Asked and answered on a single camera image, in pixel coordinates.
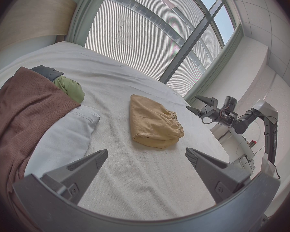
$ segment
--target folded yellow shorts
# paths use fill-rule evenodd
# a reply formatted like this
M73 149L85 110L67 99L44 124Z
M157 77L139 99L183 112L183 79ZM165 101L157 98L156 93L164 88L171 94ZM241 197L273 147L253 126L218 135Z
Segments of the folded yellow shorts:
M177 143L184 136L176 112L140 95L130 98L130 127L134 141L161 149Z

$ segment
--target stitched hem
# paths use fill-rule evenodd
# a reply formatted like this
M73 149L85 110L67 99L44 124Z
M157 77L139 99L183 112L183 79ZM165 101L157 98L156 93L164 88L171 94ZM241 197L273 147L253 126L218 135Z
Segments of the stitched hem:
M172 115L172 118L175 120L176 124L178 125L179 137L183 137L185 135L184 128L182 127L182 125L180 124L180 122L178 122L176 112L169 111L169 110L167 110L167 111Z

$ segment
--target brown cloth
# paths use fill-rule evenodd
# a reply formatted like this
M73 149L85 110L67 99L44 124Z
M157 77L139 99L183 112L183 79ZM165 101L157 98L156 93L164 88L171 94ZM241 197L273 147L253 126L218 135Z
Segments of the brown cloth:
M46 77L24 67L0 89L0 194L28 227L12 184L24 177L31 153L46 130L78 106Z
M130 127L134 141L164 149L184 136L177 114L149 98L131 95Z

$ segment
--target wooden panel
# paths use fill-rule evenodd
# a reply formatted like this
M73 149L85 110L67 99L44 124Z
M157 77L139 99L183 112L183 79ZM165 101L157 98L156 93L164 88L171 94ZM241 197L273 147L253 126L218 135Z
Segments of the wooden panel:
M0 24L0 51L35 37L67 34L73 0L17 0Z

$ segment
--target white bed sheet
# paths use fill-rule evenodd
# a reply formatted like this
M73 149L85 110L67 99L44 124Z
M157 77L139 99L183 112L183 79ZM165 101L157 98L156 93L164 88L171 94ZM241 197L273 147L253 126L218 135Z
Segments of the white bed sheet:
M79 206L123 219L159 220L189 215L215 204L185 156L186 147L228 162L228 154L173 89L116 60L60 42L29 53L0 71L0 88L20 67L56 68L81 83L83 105L101 111L86 155L108 149L108 159ZM142 95L177 112L185 136L165 150L132 140L129 106Z

